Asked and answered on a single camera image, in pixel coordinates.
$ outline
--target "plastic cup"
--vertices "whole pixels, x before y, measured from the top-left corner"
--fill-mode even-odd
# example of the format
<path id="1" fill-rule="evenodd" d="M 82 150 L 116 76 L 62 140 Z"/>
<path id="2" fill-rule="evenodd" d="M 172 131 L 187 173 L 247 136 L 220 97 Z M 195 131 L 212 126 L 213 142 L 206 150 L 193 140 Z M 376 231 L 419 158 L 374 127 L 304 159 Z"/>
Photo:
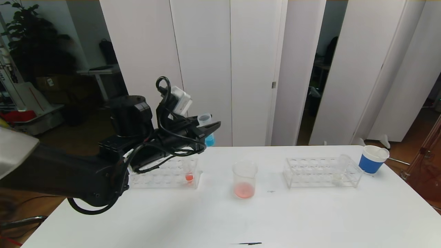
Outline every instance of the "plastic cup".
<path id="1" fill-rule="evenodd" d="M 364 172 L 375 174 L 388 158 L 389 151 L 387 149 L 376 146 L 365 146 L 359 166 Z"/>
<path id="2" fill-rule="evenodd" d="M 198 115 L 198 122 L 199 122 L 199 125 L 206 126 L 206 125 L 212 124 L 213 119 L 212 119 L 210 113 L 204 113 L 202 115 Z M 205 144 L 208 147 L 214 146 L 215 142 L 216 141 L 214 139 L 214 134 L 210 134 L 209 136 L 205 137 Z"/>
<path id="3" fill-rule="evenodd" d="M 257 165 L 249 160 L 243 160 L 233 165 L 234 194 L 242 199 L 254 196 L 256 188 Z"/>

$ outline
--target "white table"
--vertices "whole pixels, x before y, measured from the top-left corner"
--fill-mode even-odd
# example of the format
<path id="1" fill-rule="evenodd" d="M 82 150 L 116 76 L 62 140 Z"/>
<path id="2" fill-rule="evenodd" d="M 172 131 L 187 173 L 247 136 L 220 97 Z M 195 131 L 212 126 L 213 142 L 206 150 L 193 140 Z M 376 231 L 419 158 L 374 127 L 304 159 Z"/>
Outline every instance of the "white table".
<path id="1" fill-rule="evenodd" d="M 103 80 L 101 78 L 101 75 L 108 75 L 108 74 L 115 74 L 120 72 L 120 66 L 118 64 L 112 65 L 111 68 L 107 68 L 104 70 L 80 70 L 77 71 L 80 75 L 93 75 L 95 76 L 98 86 L 100 87 L 101 95 L 103 96 L 103 100 L 107 101 L 109 99 L 109 96 L 107 94 L 106 88 L 104 87 Z"/>
<path id="2" fill-rule="evenodd" d="M 364 175 L 358 188 L 288 190 L 285 157 L 360 159 L 361 146 L 211 147 L 198 156 L 197 190 L 136 189 L 109 211 L 75 212 L 64 201 L 24 248 L 441 247 L 441 217 L 391 169 Z M 233 162 L 259 165 L 256 194 L 232 195 Z"/>

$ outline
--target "glass beaker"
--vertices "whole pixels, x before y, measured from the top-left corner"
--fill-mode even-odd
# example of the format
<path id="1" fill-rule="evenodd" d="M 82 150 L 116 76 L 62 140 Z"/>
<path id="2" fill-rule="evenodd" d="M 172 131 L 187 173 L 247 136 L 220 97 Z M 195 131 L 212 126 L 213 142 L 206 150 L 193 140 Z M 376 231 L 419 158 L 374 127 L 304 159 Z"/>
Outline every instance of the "glass beaker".
<path id="1" fill-rule="evenodd" d="M 256 187 L 257 165 L 253 161 L 242 160 L 233 165 L 234 194 L 242 199 L 254 195 Z"/>

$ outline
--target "red liquid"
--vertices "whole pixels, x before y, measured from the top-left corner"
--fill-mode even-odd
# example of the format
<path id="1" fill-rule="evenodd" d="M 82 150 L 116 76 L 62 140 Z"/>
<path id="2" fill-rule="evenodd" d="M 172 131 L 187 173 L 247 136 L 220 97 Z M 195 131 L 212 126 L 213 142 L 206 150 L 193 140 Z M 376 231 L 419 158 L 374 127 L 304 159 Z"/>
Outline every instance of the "red liquid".
<path id="1" fill-rule="evenodd" d="M 250 198 L 254 195 L 254 187 L 246 182 L 238 183 L 234 187 L 234 193 L 243 199 Z"/>
<path id="2" fill-rule="evenodd" d="M 185 180 L 187 180 L 187 182 L 193 181 L 193 174 L 186 174 L 185 175 Z"/>

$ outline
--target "potted plant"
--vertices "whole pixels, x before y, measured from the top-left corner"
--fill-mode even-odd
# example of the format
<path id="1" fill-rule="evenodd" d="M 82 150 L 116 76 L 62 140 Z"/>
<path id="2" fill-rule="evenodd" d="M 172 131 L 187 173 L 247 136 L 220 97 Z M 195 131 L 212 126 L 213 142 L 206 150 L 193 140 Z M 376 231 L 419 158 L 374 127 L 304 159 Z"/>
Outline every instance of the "potted plant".
<path id="1" fill-rule="evenodd" d="M 39 17 L 38 4 L 25 8 L 20 2 L 5 2 L 17 11 L 7 30 L 10 55 L 25 81 L 35 83 L 35 78 L 47 74 L 74 74 L 76 59 L 64 47 L 71 38 L 58 34 L 53 24 Z"/>

